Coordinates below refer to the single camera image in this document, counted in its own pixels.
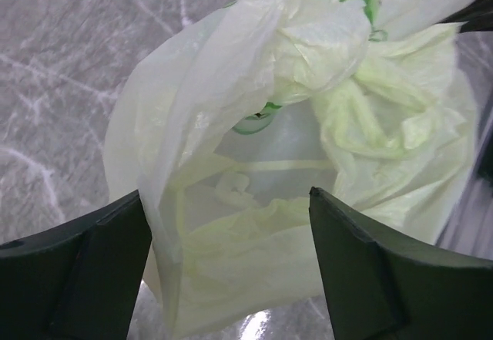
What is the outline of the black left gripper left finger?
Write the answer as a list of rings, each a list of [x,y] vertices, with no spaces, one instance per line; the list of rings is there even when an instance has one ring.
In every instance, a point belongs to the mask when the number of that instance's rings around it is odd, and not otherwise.
[[[151,243],[138,191],[1,246],[3,339],[124,339]]]

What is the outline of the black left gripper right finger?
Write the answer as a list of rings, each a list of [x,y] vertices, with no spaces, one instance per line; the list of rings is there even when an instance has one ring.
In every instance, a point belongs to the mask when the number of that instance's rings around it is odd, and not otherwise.
[[[310,224],[337,339],[490,339],[492,262],[426,244],[318,187]]]

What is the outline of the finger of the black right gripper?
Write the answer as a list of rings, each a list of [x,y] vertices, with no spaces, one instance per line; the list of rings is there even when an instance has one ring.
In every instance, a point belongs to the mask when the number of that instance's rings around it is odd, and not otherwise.
[[[440,23],[461,23],[459,32],[491,32],[493,29],[492,0],[474,0],[467,7],[441,20]]]

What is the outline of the pale green avocado plastic bag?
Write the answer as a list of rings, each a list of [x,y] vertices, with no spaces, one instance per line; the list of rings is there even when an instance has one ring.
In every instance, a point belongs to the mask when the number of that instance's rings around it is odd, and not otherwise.
[[[137,65],[103,161],[110,200],[140,193],[170,338],[322,293],[312,187],[436,242],[475,161],[445,22],[472,1],[236,0]]]

